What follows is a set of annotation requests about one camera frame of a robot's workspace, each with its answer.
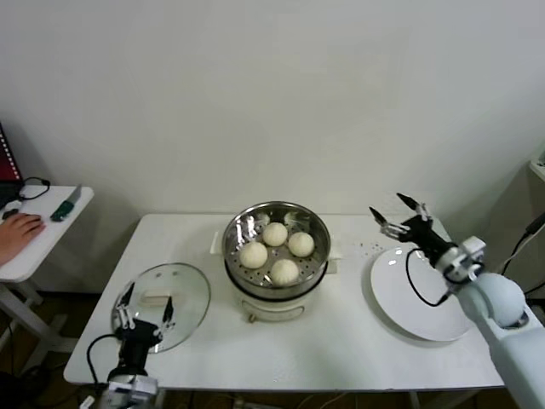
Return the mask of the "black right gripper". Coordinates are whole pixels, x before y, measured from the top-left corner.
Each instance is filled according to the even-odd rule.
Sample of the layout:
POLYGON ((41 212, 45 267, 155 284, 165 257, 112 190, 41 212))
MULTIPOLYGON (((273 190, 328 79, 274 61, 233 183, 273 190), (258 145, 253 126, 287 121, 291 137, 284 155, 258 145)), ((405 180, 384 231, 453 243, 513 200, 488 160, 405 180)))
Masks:
POLYGON ((380 232, 388 238, 400 238, 402 243, 415 244, 429 261, 438 261, 450 249, 456 248, 456 244, 446 241, 433 230, 433 220, 425 203, 417 202, 412 197, 396 193, 397 197, 416 216, 404 221, 401 225, 389 222, 378 210, 369 207, 370 213, 380 227, 380 232))

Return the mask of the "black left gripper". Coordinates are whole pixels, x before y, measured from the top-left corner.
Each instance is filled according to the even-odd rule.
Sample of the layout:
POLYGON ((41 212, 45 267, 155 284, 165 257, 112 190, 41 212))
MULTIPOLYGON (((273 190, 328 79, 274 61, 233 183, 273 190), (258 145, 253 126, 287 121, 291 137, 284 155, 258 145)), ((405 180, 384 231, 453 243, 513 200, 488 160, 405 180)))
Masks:
POLYGON ((172 297, 168 298, 165 305, 160 326, 143 320, 134 321, 129 308, 134 286, 134 283, 129 285, 115 306, 121 326, 114 332, 121 342, 118 354, 120 370, 144 370, 149 350, 160 343, 160 337, 163 337, 166 331, 175 326, 172 297))

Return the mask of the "person's bare hand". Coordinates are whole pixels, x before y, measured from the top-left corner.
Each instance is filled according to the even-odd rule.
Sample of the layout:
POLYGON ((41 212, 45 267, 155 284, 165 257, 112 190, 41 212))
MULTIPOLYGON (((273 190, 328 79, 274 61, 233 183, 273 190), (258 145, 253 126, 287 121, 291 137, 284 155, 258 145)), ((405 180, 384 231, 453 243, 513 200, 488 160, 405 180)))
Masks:
POLYGON ((1 224, 1 265, 10 262, 20 254, 45 227, 46 225, 39 215, 19 213, 8 217, 1 224))

